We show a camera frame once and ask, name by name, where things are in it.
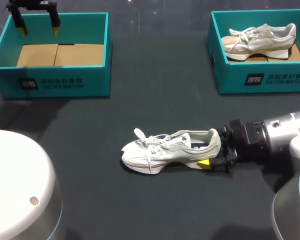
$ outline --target shoe insole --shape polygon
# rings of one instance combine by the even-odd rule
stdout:
[[[191,143],[192,149],[202,149],[208,147],[208,143],[200,142],[200,143]]]

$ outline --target shoe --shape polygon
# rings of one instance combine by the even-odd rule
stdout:
[[[296,41],[296,25],[283,27],[267,24],[243,31],[229,29],[231,36],[223,37],[222,44],[228,58],[245,61],[253,54],[261,54],[274,59],[288,59],[289,49]]]
[[[125,145],[122,162],[130,169],[143,174],[158,174],[167,164],[179,162],[192,169],[202,169],[198,161],[215,158],[221,148],[217,130],[181,130],[172,135],[146,137],[138,128],[139,138]]]

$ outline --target box logo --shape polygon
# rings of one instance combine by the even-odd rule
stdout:
[[[257,73],[257,74],[248,74],[245,80],[245,86],[257,86],[262,83],[262,80],[264,79],[263,73]]]
[[[33,77],[19,78],[19,82],[20,82],[21,88],[23,90],[37,90],[38,89],[36,80]]]

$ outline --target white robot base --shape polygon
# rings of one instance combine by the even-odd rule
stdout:
[[[0,130],[0,240],[64,240],[52,162],[34,140]]]

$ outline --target dark table surface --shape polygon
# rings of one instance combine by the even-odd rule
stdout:
[[[64,198],[67,240],[274,239],[271,205],[289,179],[280,164],[241,163],[232,174],[173,165],[148,176],[122,168],[120,150],[136,139],[136,127],[150,136],[220,128],[237,118],[262,121],[299,111],[300,94],[218,94],[206,21],[211,8],[223,5],[131,1],[58,2],[60,12],[110,12],[110,98],[4,101],[0,95],[0,129],[34,139],[50,156]],[[225,9],[246,8],[222,2]],[[252,2],[250,9],[278,4]],[[178,11],[167,10],[177,3]],[[1,32],[8,14],[0,9]]]

